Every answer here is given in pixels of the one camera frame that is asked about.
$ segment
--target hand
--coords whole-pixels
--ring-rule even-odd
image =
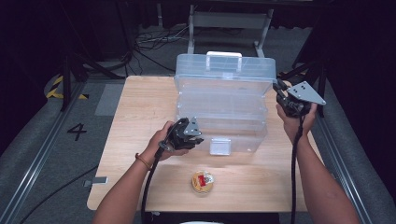
[[[165,139],[169,128],[174,124],[174,122],[172,121],[167,121],[164,125],[163,128],[159,131],[157,131],[149,140],[148,142],[148,146],[146,147],[145,151],[142,153],[143,154],[149,154],[150,157],[153,159],[154,158],[154,154],[155,152],[157,152],[158,147],[159,147],[159,143]],[[182,156],[186,153],[188,153],[189,150],[188,149],[181,149],[181,150],[175,150],[173,152],[167,151],[165,150],[163,152],[163,155],[160,158],[160,161],[164,161],[166,159],[168,159],[171,156]]]
[[[315,113],[317,111],[317,104],[311,104],[311,109],[309,113],[305,115],[304,123],[303,123],[303,135],[308,135],[315,121]],[[298,132],[298,127],[300,126],[300,121],[297,118],[287,117],[285,111],[281,105],[276,105],[277,114],[283,120],[283,128],[285,129],[285,133],[288,135],[289,140],[291,142],[294,141],[294,137]]]

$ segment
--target box handle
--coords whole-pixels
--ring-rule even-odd
[[[221,51],[208,51],[206,54],[206,71],[210,71],[210,57],[211,56],[223,56],[223,57],[235,57],[238,58],[238,65],[236,72],[242,71],[242,54],[236,52],[221,52]],[[223,73],[224,78],[232,78],[232,73]]]

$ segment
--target black cable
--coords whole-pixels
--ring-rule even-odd
[[[146,223],[146,201],[147,201],[148,193],[149,193],[149,184],[151,182],[152,176],[154,175],[155,169],[157,168],[157,164],[160,161],[160,157],[155,158],[154,163],[151,166],[151,171],[148,174],[148,179],[146,181],[146,186],[145,186],[145,190],[144,190],[143,198],[142,198],[142,205],[140,208],[140,216],[142,217],[142,224]]]
[[[162,67],[162,68],[164,68],[164,69],[166,69],[166,70],[169,70],[169,71],[171,71],[171,72],[174,72],[174,73],[176,72],[175,69],[168,68],[168,67],[166,67],[166,66],[164,66],[164,65],[162,65],[162,64],[160,64],[160,63],[155,62],[154,60],[150,59],[150,57],[148,57],[147,55],[143,54],[143,53],[140,52],[139,50],[137,50],[136,52],[138,52],[138,53],[139,53],[140,55],[142,55],[143,57],[149,59],[150,61],[152,61],[152,62],[158,64],[160,67]]]
[[[140,69],[140,72],[139,72],[139,76],[142,76],[142,73],[143,73],[143,68],[142,68],[142,65],[140,64],[140,61],[139,61],[139,59],[136,57],[136,55],[134,55],[134,54],[132,54],[132,56],[134,56],[134,58],[136,58],[136,60],[137,60],[137,65],[139,66],[139,69]]]
[[[171,30],[168,30],[167,35],[163,35],[164,31],[157,31],[160,33],[158,35],[156,35],[155,37],[151,33],[156,33],[156,32],[143,33],[143,34],[140,34],[137,36],[136,44],[140,49],[144,49],[144,50],[159,49],[162,46],[164,46],[165,44],[174,43],[174,42],[178,41],[179,39],[181,39],[182,37],[177,37],[177,36],[178,35],[184,36],[184,34],[186,34],[188,31],[188,27],[189,26],[186,26],[183,29],[173,31],[173,33],[171,33],[172,32]],[[151,47],[142,47],[142,46],[138,45],[138,44],[148,44],[148,43],[151,44]]]
[[[142,218],[142,224],[146,223],[146,202],[147,202],[147,198],[148,198],[148,194],[149,194],[149,184],[151,182],[152,176],[154,175],[155,169],[157,168],[157,164],[160,161],[161,156],[163,155],[163,152],[165,151],[163,144],[166,144],[166,142],[168,141],[169,135],[173,132],[173,130],[176,128],[176,125],[172,125],[172,127],[168,130],[168,133],[165,137],[165,139],[163,139],[163,141],[161,141],[161,143],[159,143],[159,147],[157,152],[155,153],[155,160],[154,163],[151,166],[151,170],[148,174],[148,179],[146,180],[146,186],[145,186],[145,190],[143,192],[143,197],[142,197],[142,205],[140,207],[140,216]]]
[[[126,68],[126,64],[125,64],[125,78],[128,77],[128,69]]]
[[[127,63],[127,64],[128,64],[128,67],[131,69],[131,71],[134,73],[134,75],[137,76],[137,73],[134,71],[134,69],[131,67],[131,65],[129,63]]]
[[[290,223],[294,224],[295,214],[296,214],[296,161],[297,161],[297,144],[303,135],[303,123],[304,117],[299,116],[300,126],[298,128],[297,134],[294,137],[293,149],[291,151],[291,219]]]
[[[55,191],[53,191],[49,196],[47,196],[46,198],[44,198],[43,200],[41,200],[40,203],[38,203],[33,209],[30,210],[30,212],[22,219],[22,221],[20,222],[20,224],[22,224],[23,222],[26,221],[26,219],[33,214],[33,212],[44,202],[46,202],[50,197],[52,197],[54,194],[58,193],[59,191],[61,191],[62,189],[66,188],[67,186],[69,186],[70,184],[72,184],[73,182],[75,182],[76,180],[82,178],[84,175],[92,172],[93,170],[95,170],[96,168],[98,168],[98,165],[95,165],[94,167],[92,167],[90,170],[86,171],[84,174],[79,175],[75,178],[73,178],[72,180],[70,180],[69,182],[67,182],[66,184],[64,184],[63,186],[61,186],[60,188],[56,189]]]
[[[131,60],[132,60],[132,53],[130,52],[130,51],[127,51],[126,53],[125,53],[125,55],[123,55],[121,58],[120,58],[120,63],[118,63],[118,64],[115,64],[115,65],[111,65],[111,66],[109,66],[109,67],[104,67],[106,70],[108,70],[108,71],[113,71],[113,70],[116,70],[116,69],[119,69],[119,68],[122,68],[123,66],[126,66],[126,64],[128,63],[128,62],[130,62]],[[97,70],[97,69],[95,69],[95,68],[92,68],[92,67],[84,67],[85,68],[85,70],[86,71],[88,71],[88,72],[91,72],[91,73],[101,73],[101,71],[99,71],[99,70]]]

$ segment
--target dark background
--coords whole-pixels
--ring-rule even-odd
[[[296,62],[322,59],[350,124],[395,199],[396,15],[386,2],[349,0],[343,6],[298,13],[280,9],[272,25],[314,27]],[[186,22],[185,7],[164,6],[163,26]],[[120,41],[120,15],[132,37],[127,41]],[[47,102],[44,87],[59,73],[66,52],[93,61],[118,59],[133,43],[137,25],[156,25],[156,16],[155,6],[111,1],[2,1],[0,155]]]

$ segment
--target gray floor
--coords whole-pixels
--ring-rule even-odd
[[[151,32],[157,29],[160,30],[160,28],[151,27],[141,32]],[[310,29],[279,28],[269,31],[264,44],[264,54],[276,60],[277,72],[291,70],[291,65],[309,33]],[[195,53],[218,50],[241,52],[245,57],[254,57],[256,56],[252,45],[255,40],[254,36],[257,36],[257,33],[251,31],[202,31],[196,36]],[[175,69],[176,56],[187,52],[187,41],[179,39],[160,49],[142,52],[162,66]],[[130,65],[131,67],[127,67],[128,75],[141,73],[142,76],[172,76],[174,74],[137,53]],[[114,72],[120,76],[126,75],[124,68]],[[52,81],[43,90],[43,94],[48,91]],[[78,89],[78,85],[74,83],[75,90]],[[62,114],[59,112],[62,100],[51,98],[26,124],[0,158],[0,211],[2,213],[7,211],[7,205],[17,191],[35,155],[48,140],[49,133],[53,132],[53,124],[60,117],[64,119],[49,148],[49,155],[44,166],[39,175],[35,176],[35,183],[26,190],[28,192],[26,198],[21,199],[23,201],[21,207],[17,208],[17,211],[13,213],[15,216],[8,223],[20,223],[52,192],[99,163],[122,85],[123,81],[110,80],[103,75],[92,74],[88,82],[83,84],[80,92],[89,94],[88,100],[76,100],[71,104],[69,113]],[[347,122],[342,107],[332,92],[330,83],[327,83],[326,88],[325,99],[328,104],[324,110],[324,121],[332,138],[329,140],[326,137],[318,122],[313,129],[324,162],[340,183],[344,185],[349,181],[354,184],[353,187],[360,196],[354,200],[362,201],[363,204],[363,208],[360,207],[361,215],[364,217],[362,223],[395,223],[396,209],[393,200],[367,160],[357,137]],[[76,135],[67,131],[80,123],[84,125],[83,130],[87,132],[75,141]],[[334,148],[339,152],[347,167],[348,181],[345,181],[345,176],[340,176],[337,172],[337,164],[332,159]],[[83,187],[83,181],[92,179],[94,175],[95,170],[88,172],[49,197],[25,220],[25,223],[90,223],[93,211],[86,206],[89,188]],[[281,223],[289,223],[289,219],[290,214],[280,216]],[[7,223],[4,219],[0,220],[0,223]],[[298,213],[297,223],[311,222],[307,213]]]

